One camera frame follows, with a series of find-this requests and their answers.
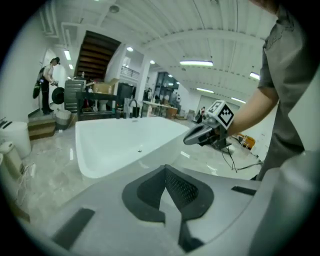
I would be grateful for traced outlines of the white rounded appliance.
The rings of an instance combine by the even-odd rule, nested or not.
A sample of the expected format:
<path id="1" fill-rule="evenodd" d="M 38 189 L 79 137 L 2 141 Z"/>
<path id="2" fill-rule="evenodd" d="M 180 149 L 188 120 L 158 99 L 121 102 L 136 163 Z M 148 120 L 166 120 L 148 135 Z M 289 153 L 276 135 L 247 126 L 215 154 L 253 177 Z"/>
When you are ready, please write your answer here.
<path id="1" fill-rule="evenodd" d="M 0 145 L 4 142 L 12 142 L 22 159 L 27 157 L 32 150 L 28 124 L 21 121 L 0 123 Z"/>

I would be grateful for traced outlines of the dark wooden staircase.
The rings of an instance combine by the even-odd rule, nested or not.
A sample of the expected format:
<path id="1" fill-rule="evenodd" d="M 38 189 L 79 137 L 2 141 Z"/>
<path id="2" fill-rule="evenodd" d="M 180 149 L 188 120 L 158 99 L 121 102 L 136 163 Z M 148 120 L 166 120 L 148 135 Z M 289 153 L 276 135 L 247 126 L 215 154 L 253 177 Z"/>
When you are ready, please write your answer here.
<path id="1" fill-rule="evenodd" d="M 108 65 L 121 42 L 92 31 L 86 31 L 80 46 L 74 76 L 102 82 Z"/>

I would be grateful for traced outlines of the person's right forearm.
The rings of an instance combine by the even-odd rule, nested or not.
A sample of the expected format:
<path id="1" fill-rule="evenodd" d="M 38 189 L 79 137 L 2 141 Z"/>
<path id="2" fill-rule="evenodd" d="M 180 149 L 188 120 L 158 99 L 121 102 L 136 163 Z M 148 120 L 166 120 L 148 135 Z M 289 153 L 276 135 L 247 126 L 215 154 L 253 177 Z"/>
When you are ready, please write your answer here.
<path id="1" fill-rule="evenodd" d="M 248 102 L 234 115 L 227 134 L 232 136 L 257 125 L 272 111 L 278 100 L 279 97 L 274 88 L 257 88 Z"/>

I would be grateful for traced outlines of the wooden chair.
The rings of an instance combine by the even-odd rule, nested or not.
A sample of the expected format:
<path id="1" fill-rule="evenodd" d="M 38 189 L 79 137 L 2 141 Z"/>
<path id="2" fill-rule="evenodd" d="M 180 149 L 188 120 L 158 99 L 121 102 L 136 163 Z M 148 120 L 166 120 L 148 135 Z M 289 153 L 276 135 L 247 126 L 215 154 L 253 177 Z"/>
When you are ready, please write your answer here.
<path id="1" fill-rule="evenodd" d="M 237 135 L 237 141 L 240 143 L 242 147 L 248 150 L 251 150 L 256 143 L 256 140 L 254 138 L 247 135 L 243 135 L 241 133 Z"/>

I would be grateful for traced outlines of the white ribbed basket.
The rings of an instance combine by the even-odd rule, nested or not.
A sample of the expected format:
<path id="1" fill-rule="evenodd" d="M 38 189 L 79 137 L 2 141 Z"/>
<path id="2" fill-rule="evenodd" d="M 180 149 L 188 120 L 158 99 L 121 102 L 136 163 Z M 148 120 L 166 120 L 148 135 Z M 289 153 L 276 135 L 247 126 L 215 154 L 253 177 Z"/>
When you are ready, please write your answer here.
<path id="1" fill-rule="evenodd" d="M 55 111 L 55 123 L 57 130 L 66 130 L 70 124 L 72 113 L 69 110 L 57 108 Z"/>

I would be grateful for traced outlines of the small beige appliance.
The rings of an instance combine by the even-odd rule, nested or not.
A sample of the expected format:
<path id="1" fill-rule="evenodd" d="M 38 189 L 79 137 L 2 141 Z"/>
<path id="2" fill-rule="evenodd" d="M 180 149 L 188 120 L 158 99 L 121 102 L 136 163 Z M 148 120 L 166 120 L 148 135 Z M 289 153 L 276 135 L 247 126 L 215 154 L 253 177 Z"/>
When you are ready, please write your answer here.
<path id="1" fill-rule="evenodd" d="M 15 145 L 11 141 L 4 142 L 0 145 L 0 153 L 10 175 L 15 179 L 19 178 L 24 172 L 24 165 Z"/>

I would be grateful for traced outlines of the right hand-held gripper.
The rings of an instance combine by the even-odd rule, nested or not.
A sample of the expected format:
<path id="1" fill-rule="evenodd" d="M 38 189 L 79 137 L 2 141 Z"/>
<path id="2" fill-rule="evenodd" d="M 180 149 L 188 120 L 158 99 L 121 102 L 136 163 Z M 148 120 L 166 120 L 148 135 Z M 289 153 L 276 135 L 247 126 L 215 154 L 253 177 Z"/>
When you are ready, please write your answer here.
<path id="1" fill-rule="evenodd" d="M 223 100 L 216 100 L 203 114 L 202 122 L 189 130 L 183 138 L 185 145 L 211 145 L 217 150 L 228 148 L 228 129 L 234 113 Z"/>

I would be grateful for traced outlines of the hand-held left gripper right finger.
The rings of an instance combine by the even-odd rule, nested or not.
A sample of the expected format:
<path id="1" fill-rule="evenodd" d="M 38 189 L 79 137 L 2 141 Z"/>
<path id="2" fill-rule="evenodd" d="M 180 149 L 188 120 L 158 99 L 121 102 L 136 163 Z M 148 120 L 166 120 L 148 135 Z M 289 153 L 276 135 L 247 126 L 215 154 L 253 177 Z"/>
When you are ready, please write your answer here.
<path id="1" fill-rule="evenodd" d="M 249 252 L 258 182 L 165 167 L 167 252 Z"/>

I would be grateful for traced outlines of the black table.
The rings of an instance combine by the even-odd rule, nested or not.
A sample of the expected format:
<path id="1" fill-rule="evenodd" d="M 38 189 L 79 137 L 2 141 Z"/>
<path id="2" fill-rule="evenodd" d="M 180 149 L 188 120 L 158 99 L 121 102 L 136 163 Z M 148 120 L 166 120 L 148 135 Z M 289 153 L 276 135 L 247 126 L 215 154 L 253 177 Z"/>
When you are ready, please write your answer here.
<path id="1" fill-rule="evenodd" d="M 116 108 L 112 108 L 118 101 L 116 95 L 81 91 L 75 95 L 78 121 L 116 118 Z"/>

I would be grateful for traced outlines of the person's dark grey shirt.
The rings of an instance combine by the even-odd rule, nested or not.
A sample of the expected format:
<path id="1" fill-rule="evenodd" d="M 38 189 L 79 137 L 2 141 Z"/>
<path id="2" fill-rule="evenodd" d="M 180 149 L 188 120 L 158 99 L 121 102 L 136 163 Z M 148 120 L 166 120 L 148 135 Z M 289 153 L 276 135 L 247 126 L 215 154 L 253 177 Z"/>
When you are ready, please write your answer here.
<path id="1" fill-rule="evenodd" d="M 280 167 L 304 151 L 289 112 L 308 88 L 318 67 L 309 37 L 298 20 L 283 5 L 277 14 L 277 21 L 263 45 L 258 88 L 275 89 L 279 103 L 268 152 L 256 177 L 258 181 L 269 169 Z"/>

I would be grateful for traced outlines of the grey ribbed cabinet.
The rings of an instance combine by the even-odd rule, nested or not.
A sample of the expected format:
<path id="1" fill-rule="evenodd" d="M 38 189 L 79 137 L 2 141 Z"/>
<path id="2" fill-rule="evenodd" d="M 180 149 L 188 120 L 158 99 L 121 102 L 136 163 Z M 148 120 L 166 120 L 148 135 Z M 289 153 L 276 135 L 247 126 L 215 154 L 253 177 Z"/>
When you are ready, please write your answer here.
<path id="1" fill-rule="evenodd" d="M 77 92 L 83 90 L 85 80 L 66 80 L 64 84 L 64 109 L 71 113 L 77 112 Z"/>

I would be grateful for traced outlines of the white bathtub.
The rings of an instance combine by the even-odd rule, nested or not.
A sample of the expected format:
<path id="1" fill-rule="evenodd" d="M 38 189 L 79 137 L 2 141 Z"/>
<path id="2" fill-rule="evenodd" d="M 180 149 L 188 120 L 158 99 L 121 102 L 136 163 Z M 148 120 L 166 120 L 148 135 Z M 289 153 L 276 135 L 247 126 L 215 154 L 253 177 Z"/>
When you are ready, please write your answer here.
<path id="1" fill-rule="evenodd" d="M 115 172 L 151 171 L 180 155 L 189 127 L 163 117 L 96 119 L 75 124 L 81 174 L 101 179 Z"/>

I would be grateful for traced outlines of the brown wooden step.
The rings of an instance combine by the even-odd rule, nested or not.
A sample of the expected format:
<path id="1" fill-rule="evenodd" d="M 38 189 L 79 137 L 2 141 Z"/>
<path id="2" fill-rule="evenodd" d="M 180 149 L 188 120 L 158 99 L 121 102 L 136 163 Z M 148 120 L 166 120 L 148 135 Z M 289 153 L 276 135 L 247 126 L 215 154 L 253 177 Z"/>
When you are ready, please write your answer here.
<path id="1" fill-rule="evenodd" d="M 31 141 L 52 137 L 56 132 L 56 121 L 53 118 L 31 121 L 27 126 Z"/>

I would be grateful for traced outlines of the black round object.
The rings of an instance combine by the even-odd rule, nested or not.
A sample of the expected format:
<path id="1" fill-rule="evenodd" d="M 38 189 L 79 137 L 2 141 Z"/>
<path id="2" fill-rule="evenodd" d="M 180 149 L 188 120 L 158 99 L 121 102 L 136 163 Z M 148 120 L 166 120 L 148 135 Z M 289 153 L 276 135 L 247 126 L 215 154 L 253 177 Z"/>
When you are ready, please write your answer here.
<path id="1" fill-rule="evenodd" d="M 63 87 L 56 87 L 52 91 L 52 95 L 51 95 L 52 102 L 56 105 L 63 104 L 65 101 L 64 94 L 65 94 L 65 89 Z"/>

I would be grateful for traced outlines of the open cardboard box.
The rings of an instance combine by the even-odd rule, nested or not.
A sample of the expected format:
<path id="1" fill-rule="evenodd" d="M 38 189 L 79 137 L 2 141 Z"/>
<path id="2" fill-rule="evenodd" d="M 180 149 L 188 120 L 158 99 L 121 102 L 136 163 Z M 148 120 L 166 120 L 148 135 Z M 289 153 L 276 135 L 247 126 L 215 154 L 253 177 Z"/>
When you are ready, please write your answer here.
<path id="1" fill-rule="evenodd" d="M 118 78 L 113 78 L 109 82 L 96 82 L 93 85 L 94 93 L 101 93 L 107 95 L 113 95 L 115 91 L 115 85 L 119 82 Z"/>

